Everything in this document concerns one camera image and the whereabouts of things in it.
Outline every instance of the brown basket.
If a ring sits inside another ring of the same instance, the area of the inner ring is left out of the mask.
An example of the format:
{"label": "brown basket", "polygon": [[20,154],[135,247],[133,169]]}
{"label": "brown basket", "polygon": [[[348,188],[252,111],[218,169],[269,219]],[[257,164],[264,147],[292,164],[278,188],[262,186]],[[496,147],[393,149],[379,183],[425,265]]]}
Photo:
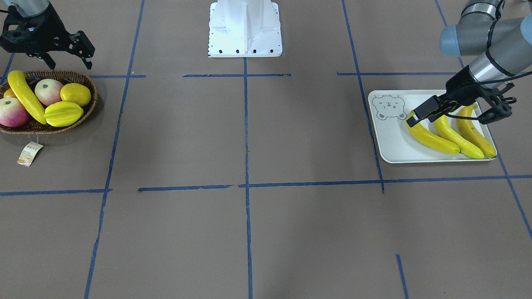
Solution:
{"label": "brown basket", "polygon": [[[61,133],[65,132],[67,130],[70,130],[72,128],[75,128],[79,126],[82,122],[84,122],[89,115],[93,112],[94,108],[96,107],[96,102],[98,99],[98,92],[96,90],[96,85],[94,82],[87,76],[80,72],[76,71],[61,71],[61,70],[45,70],[45,71],[27,71],[24,72],[28,77],[38,77],[42,79],[50,78],[55,79],[62,84],[68,84],[68,83],[79,83],[82,85],[87,86],[90,90],[90,94],[92,94],[92,98],[90,99],[90,102],[85,105],[83,108],[83,115],[81,118],[76,121],[75,123],[71,124],[67,127],[52,127],[49,124],[42,124],[35,120],[34,118],[30,117],[30,120],[25,123],[24,125],[16,128],[10,128],[6,126],[2,126],[0,124],[0,130],[4,133],[8,134],[55,134],[55,133]],[[7,80],[0,86],[0,95],[4,97],[4,92],[9,89],[9,83]]]}

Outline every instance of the price tag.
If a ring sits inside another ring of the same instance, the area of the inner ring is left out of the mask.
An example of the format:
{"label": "price tag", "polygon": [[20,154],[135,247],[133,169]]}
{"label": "price tag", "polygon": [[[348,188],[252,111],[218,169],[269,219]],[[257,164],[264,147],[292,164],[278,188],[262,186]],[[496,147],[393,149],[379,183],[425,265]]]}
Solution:
{"label": "price tag", "polygon": [[28,143],[28,145],[26,145],[25,148],[22,150],[22,153],[20,154],[17,163],[26,167],[30,167],[31,163],[35,159],[35,156],[37,155],[37,152],[39,152],[39,150],[43,148],[43,146],[44,145],[35,143],[33,141]]}

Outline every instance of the white tray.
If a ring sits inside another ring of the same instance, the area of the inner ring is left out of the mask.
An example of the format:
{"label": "white tray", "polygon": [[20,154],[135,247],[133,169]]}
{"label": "white tray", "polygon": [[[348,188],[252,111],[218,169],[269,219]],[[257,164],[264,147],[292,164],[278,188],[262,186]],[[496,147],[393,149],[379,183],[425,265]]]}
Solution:
{"label": "white tray", "polygon": [[[417,141],[406,127],[407,114],[433,95],[442,95],[445,90],[374,90],[368,96],[373,119],[373,127],[379,146],[380,156],[388,163],[428,163],[428,162],[479,162],[494,158],[473,159],[464,154],[446,154]],[[473,110],[473,117],[480,115],[479,108]],[[456,120],[449,118],[456,131]],[[477,130],[493,144],[488,128],[473,121]],[[434,124],[428,120],[421,124],[437,134]]]}

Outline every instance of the bear drawing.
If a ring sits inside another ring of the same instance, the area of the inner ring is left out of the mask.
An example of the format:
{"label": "bear drawing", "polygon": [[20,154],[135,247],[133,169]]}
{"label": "bear drawing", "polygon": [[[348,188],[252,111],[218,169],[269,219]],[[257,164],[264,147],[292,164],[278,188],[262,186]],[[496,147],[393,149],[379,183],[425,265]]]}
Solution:
{"label": "bear drawing", "polygon": [[377,109],[377,117],[380,120],[385,120],[387,118],[406,119],[406,113],[404,113],[404,100],[399,96],[375,96],[371,100],[371,104]]}

